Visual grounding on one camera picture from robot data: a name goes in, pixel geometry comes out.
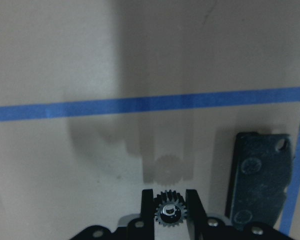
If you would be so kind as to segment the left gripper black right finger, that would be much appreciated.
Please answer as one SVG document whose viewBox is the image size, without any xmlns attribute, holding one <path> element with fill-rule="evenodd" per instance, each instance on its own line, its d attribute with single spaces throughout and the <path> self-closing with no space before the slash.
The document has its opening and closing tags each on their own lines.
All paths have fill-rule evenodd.
<svg viewBox="0 0 300 240">
<path fill-rule="evenodd" d="M 195 189 L 185 191 L 187 208 L 186 225 L 190 240 L 204 240 L 204 230 L 207 226 L 207 214 Z"/>
</svg>

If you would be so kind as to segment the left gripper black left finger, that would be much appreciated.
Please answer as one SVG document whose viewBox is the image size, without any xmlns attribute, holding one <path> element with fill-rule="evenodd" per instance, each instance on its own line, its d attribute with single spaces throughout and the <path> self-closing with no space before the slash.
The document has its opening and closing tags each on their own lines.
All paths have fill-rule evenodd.
<svg viewBox="0 0 300 240">
<path fill-rule="evenodd" d="M 155 204 L 152 189 L 144 189 L 141 194 L 141 218 L 144 223 L 142 236 L 144 240 L 155 239 Z"/>
</svg>

